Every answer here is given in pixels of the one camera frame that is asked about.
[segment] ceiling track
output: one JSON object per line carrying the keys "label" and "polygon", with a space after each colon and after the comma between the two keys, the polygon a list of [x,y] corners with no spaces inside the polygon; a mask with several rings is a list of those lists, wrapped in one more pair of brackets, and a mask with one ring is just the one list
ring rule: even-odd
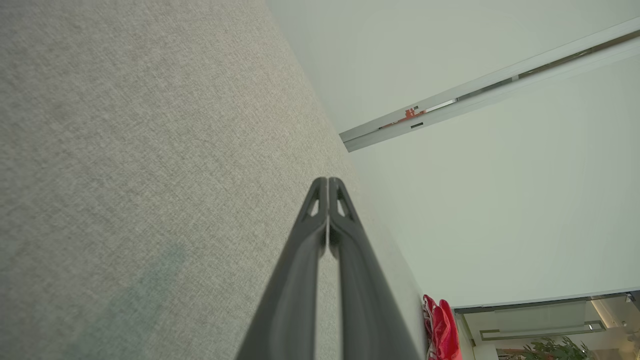
{"label": "ceiling track", "polygon": [[640,17],[408,105],[340,134],[349,152],[640,54]]}

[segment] red fabric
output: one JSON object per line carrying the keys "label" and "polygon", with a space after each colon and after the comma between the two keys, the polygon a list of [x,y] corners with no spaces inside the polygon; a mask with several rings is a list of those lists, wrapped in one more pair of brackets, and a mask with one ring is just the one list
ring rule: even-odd
{"label": "red fabric", "polygon": [[424,326],[431,340],[429,358],[431,360],[462,360],[456,321],[449,303],[441,300],[438,306],[427,295],[423,296],[423,300]]}

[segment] potted plant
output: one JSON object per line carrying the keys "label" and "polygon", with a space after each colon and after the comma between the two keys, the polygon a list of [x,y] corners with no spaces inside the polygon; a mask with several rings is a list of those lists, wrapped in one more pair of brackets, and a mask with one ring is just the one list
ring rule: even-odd
{"label": "potted plant", "polygon": [[587,360],[589,349],[582,343],[574,344],[570,338],[562,337],[562,343],[558,344],[551,338],[542,338],[541,341],[532,341],[531,345],[525,345],[524,350],[508,350],[511,354],[509,360]]}

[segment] gray carpet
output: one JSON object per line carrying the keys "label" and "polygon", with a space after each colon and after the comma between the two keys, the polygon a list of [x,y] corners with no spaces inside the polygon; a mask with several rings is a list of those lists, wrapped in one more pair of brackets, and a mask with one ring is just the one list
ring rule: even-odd
{"label": "gray carpet", "polygon": [[2,359],[233,358],[318,176],[345,181],[420,343],[406,263],[262,2],[4,0],[0,121]]}

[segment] metal frame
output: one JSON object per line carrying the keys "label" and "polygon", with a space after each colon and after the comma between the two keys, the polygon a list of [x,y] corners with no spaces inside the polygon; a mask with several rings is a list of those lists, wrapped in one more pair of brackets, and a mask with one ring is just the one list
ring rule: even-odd
{"label": "metal frame", "polygon": [[314,359],[317,267],[327,240],[340,265],[343,359],[420,359],[336,177],[320,177],[311,185],[237,359]]}
{"label": "metal frame", "polygon": [[[540,86],[542,84],[547,84],[551,80],[570,78],[598,67],[636,56],[640,54],[640,38],[635,38],[633,40],[611,46],[610,48],[598,51],[597,53],[587,55],[583,58],[577,58],[546,71],[537,72],[527,76],[526,78],[482,92],[481,94],[468,99],[457,101],[448,106],[444,106],[443,108],[427,112],[420,117],[408,119],[401,125],[398,124],[396,126],[380,129],[387,124],[391,124],[394,121],[403,118],[405,116],[404,112],[408,108],[418,106],[419,109],[428,109],[438,106],[439,104],[452,99],[463,97],[466,94],[486,88],[487,86],[504,81],[505,79],[516,77],[524,72],[542,67],[546,64],[557,61],[558,59],[565,58],[577,52],[598,46],[604,42],[614,40],[638,30],[640,30],[640,17],[612,26],[611,28],[605,29],[588,37],[578,39],[574,42],[570,42],[569,44],[526,59],[473,81],[469,81],[468,83],[449,89],[422,101],[409,104],[397,111],[360,126],[356,126],[353,129],[344,131],[340,134],[340,137],[349,152],[355,151],[363,147],[409,133],[410,131],[423,129],[438,122],[494,104],[515,94],[517,90],[519,91],[525,87],[530,87],[532,85]],[[420,122],[423,123],[423,125],[416,127],[415,129],[412,128],[412,126],[415,126]]]}
{"label": "metal frame", "polygon": [[560,300],[548,300],[548,301],[539,301],[539,302],[527,302],[524,304],[508,304],[508,305],[496,305],[496,306],[476,306],[476,307],[461,307],[458,309],[453,309],[456,314],[475,314],[475,313],[487,313],[489,311],[496,310],[508,310],[508,309],[521,309],[523,307],[532,307],[532,306],[544,306],[544,305],[556,305],[556,304],[566,304],[567,302],[576,302],[576,301],[591,301],[591,300],[602,300],[609,299],[612,297],[622,297],[627,296],[629,292],[623,293],[610,293],[604,295],[594,295],[587,297],[573,297],[568,299],[560,299]]}
{"label": "metal frame", "polygon": [[599,329],[591,330],[586,329],[584,331],[559,331],[559,332],[547,332],[545,334],[527,334],[527,335],[513,335],[513,336],[495,336],[492,338],[485,338],[484,334],[492,333],[492,332],[500,332],[499,329],[492,330],[480,330],[480,339],[482,341],[492,341],[492,340],[513,340],[513,339],[529,339],[529,338],[542,338],[544,336],[564,336],[564,335],[576,335],[576,334],[588,334],[590,332],[603,332],[606,331],[607,328],[604,326],[602,321],[600,320],[592,320],[588,322],[584,322],[584,325],[593,325],[598,324],[600,326]]}

